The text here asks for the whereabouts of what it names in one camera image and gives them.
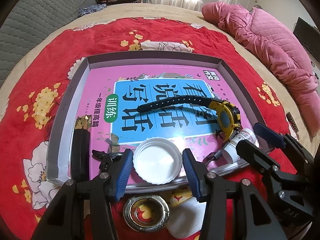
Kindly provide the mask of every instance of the black monitor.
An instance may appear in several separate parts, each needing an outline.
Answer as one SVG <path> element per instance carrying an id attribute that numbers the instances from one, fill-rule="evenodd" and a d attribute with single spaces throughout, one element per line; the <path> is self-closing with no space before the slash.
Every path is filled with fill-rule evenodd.
<path id="1" fill-rule="evenodd" d="M 316 27 L 311 26 L 300 17 L 293 30 L 293 34 L 297 37 L 300 43 L 320 61 L 320 32 Z"/>

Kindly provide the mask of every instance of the folded clothes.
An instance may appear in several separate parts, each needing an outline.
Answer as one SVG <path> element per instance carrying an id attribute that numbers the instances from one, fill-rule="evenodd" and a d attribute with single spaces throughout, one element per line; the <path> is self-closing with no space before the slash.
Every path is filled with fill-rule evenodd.
<path id="1" fill-rule="evenodd" d="M 81 16 L 84 16 L 84 15 L 87 15 L 87 14 L 90 14 L 90 13 L 93 13 L 93 12 L 98 12 L 98 11 L 101 11 L 103 10 L 104 8 L 106 8 L 107 5 L 106 4 L 97 4 L 97 5 L 91 5 L 89 7 L 85 7 L 81 10 L 79 10 L 79 17 Z"/>
<path id="2" fill-rule="evenodd" d="M 96 0 L 97 4 L 115 5 L 122 3 L 143 3 L 143 0 Z"/>

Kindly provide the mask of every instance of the plastic cap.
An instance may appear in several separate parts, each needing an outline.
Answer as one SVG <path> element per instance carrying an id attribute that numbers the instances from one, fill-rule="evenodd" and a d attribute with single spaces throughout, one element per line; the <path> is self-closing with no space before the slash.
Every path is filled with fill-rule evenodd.
<path id="1" fill-rule="evenodd" d="M 222 150 L 222 155 L 225 158 L 225 160 L 230 164 L 235 163 L 239 159 L 236 148 L 231 143 L 228 143 L 224 147 L 224 149 Z"/>
<path id="2" fill-rule="evenodd" d="M 133 166 L 146 182 L 165 184 L 179 175 L 182 155 L 173 142 L 164 138 L 151 138 L 135 150 Z"/>

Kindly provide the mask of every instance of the pink quilt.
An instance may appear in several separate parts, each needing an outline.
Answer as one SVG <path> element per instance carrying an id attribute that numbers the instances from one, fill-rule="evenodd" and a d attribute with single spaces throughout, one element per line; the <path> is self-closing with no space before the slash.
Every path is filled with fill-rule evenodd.
<path id="1" fill-rule="evenodd" d="M 233 35 L 286 85 L 314 136 L 320 128 L 318 82 L 308 54 L 293 33 L 257 8 L 250 13 L 241 5 L 215 2 L 204 5 L 202 14 L 206 21 Z"/>

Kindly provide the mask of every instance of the gray mattress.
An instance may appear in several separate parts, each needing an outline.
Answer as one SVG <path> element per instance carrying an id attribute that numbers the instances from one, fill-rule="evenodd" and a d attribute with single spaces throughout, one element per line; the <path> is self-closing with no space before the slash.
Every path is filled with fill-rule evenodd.
<path id="1" fill-rule="evenodd" d="M 19 0 L 0 28 L 0 87 L 14 66 L 95 0 Z"/>

